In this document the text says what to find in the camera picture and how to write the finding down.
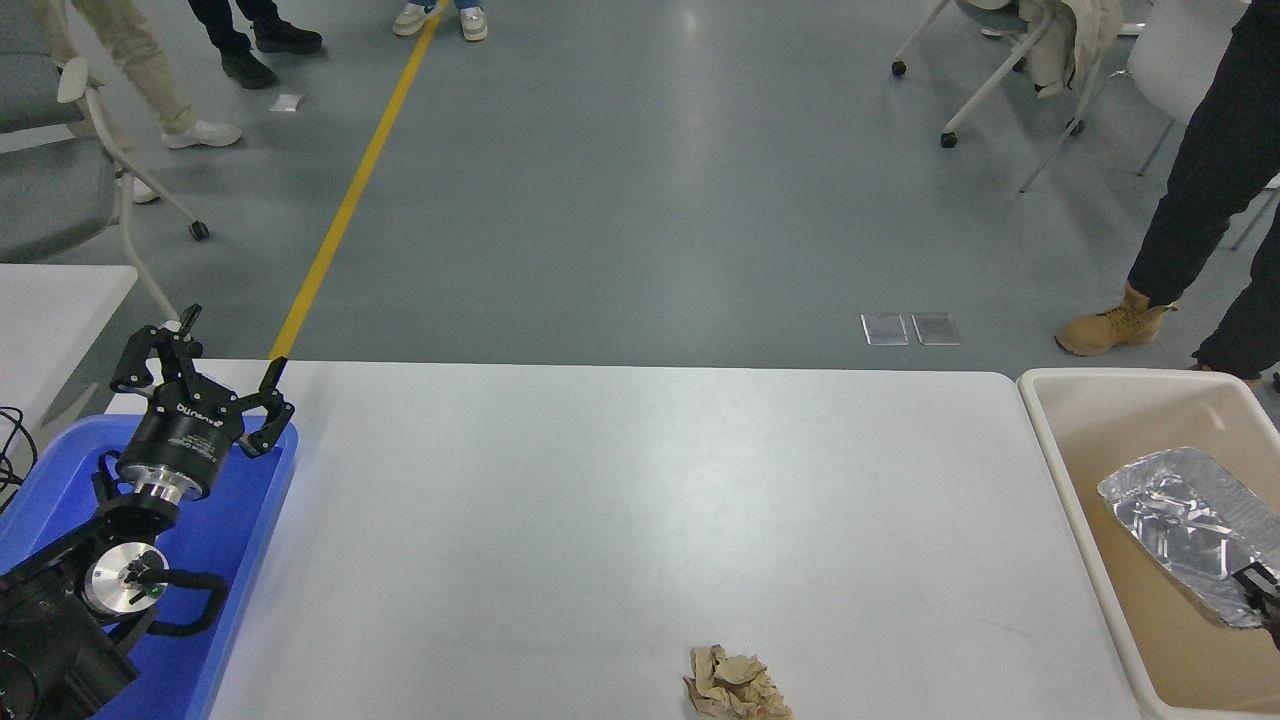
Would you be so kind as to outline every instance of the yellow floor line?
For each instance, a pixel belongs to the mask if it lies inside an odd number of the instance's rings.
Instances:
[[[369,141],[369,147],[365,149],[365,156],[360,160],[360,167],[356,168],[356,177],[351,178],[351,184],[347,186],[347,195],[342,197],[342,205],[338,206],[338,213],[334,215],[333,223],[329,224],[329,232],[324,236],[320,251],[316,252],[316,258],[311,263],[311,269],[307,270],[307,277],[302,281],[302,288],[298,290],[297,297],[293,299],[293,307],[284,319],[280,334],[275,337],[275,345],[271,346],[271,352],[268,357],[287,356],[293,350],[293,342],[298,338],[298,331],[302,329],[302,323],[306,322],[307,313],[311,311],[311,302],[315,301],[316,293],[320,291],[320,283],[324,282],[325,273],[329,272],[329,264],[333,263],[333,256],[338,252],[338,245],[342,242],[343,234],[347,233],[351,217],[356,214],[356,206],[360,205],[360,196],[365,193],[365,184],[374,173],[378,156],[381,155],[383,146],[387,145],[387,137],[392,132],[392,126],[396,124],[396,117],[399,115],[401,106],[404,104],[404,96],[408,95],[408,88],[413,85],[413,77],[417,76],[417,68],[422,64],[422,56],[426,55],[426,47],[431,44],[431,37],[435,35],[435,27],[439,23],[440,18],[435,17],[422,28],[422,35],[419,37],[417,45],[413,46],[413,54],[410,55],[408,63],[404,65],[404,72],[401,73],[399,82],[396,83],[396,92],[392,92],[392,99],[387,102],[387,109],[383,110],[383,119],[378,123],[378,129],[374,131],[374,137]]]

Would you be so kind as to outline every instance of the gray floor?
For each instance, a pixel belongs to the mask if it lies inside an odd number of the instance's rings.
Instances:
[[[205,306],[210,355],[265,357],[415,40],[390,33],[396,0],[285,0],[328,50],[270,56],[282,85],[246,91],[184,4],[138,1],[197,110],[244,128],[230,149],[163,149],[76,26],[143,161],[214,232],[196,245],[156,204],[138,210],[140,242],[175,302]],[[1061,323],[1119,299],[1176,133],[1137,177],[1166,120],[1117,78],[1019,195],[1075,97],[1037,100],[1010,77],[942,150],[943,122],[1009,45],[948,9],[895,79],[890,58],[931,4],[493,0],[480,44],[447,12],[291,356],[1010,377],[1188,366],[1261,231],[1217,252],[1157,343],[1062,354]],[[1130,19],[1146,6],[1128,1]],[[306,95],[297,113],[269,111],[282,92]],[[54,261],[124,260],[110,236]],[[867,345],[860,314],[919,311],[954,314],[963,343]],[[159,319],[138,287],[76,382],[102,379],[124,337]],[[1258,396],[1280,418],[1276,393]]]

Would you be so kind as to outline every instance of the beige plastic bin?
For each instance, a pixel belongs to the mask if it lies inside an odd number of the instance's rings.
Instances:
[[[1143,714],[1280,720],[1271,637],[1217,620],[1097,493],[1126,462],[1192,446],[1280,509],[1280,433],[1253,392],[1219,373],[1134,369],[1029,370],[1018,387]]]

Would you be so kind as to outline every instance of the tan boot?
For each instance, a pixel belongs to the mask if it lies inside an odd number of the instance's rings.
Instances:
[[[1102,355],[1116,345],[1142,345],[1156,340],[1165,311],[1176,310],[1175,305],[1151,307],[1151,300],[1124,283],[1124,300],[1120,305],[1098,313],[1083,315],[1066,324],[1053,336],[1057,346],[1083,357]]]

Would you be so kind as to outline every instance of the crumpled paper ball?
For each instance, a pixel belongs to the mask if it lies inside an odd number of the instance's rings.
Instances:
[[[694,676],[685,678],[689,702],[713,720],[795,720],[782,693],[753,655],[726,657],[724,648],[695,647],[690,653]]]

